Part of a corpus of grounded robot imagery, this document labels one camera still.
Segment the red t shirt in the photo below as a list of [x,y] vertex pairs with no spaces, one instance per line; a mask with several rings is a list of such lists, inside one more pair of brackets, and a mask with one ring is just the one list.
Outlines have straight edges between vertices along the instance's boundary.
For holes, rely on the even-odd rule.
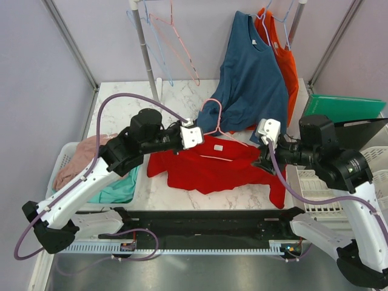
[[286,189],[279,178],[252,165],[260,153],[252,145],[207,135],[203,144],[177,154],[173,150],[152,153],[147,176],[166,172],[169,187],[197,190],[204,195],[248,184],[268,185],[270,202],[282,209]]

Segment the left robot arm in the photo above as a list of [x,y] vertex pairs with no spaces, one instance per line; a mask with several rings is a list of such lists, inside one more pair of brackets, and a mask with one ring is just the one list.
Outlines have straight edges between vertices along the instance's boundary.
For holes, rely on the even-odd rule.
[[97,146],[96,156],[64,188],[39,203],[26,202],[22,211],[43,250],[56,254],[74,240],[90,236],[128,238],[133,224],[115,209],[86,215],[78,211],[103,188],[140,166],[146,154],[186,149],[183,131],[192,124],[179,119],[165,129],[159,111],[142,109],[116,137]]

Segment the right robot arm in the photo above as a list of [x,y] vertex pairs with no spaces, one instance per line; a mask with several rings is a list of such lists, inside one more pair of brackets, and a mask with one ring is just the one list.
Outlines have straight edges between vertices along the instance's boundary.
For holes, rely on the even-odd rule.
[[[327,253],[353,285],[382,290],[387,287],[387,223],[378,204],[372,171],[355,149],[340,146],[335,124],[325,115],[303,116],[300,138],[285,140],[275,119],[260,120],[255,135],[265,145],[255,167],[276,175],[288,192],[306,204],[339,202],[354,234],[342,236],[302,213],[278,223],[283,238],[307,239]],[[308,166],[326,183],[333,198],[313,201],[297,194],[283,177],[280,166]]]

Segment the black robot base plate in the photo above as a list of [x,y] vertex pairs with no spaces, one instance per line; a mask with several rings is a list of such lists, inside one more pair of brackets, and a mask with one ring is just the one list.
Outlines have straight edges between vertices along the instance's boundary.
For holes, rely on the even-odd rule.
[[142,246],[268,247],[299,240],[290,227],[303,210],[119,210],[119,239]]

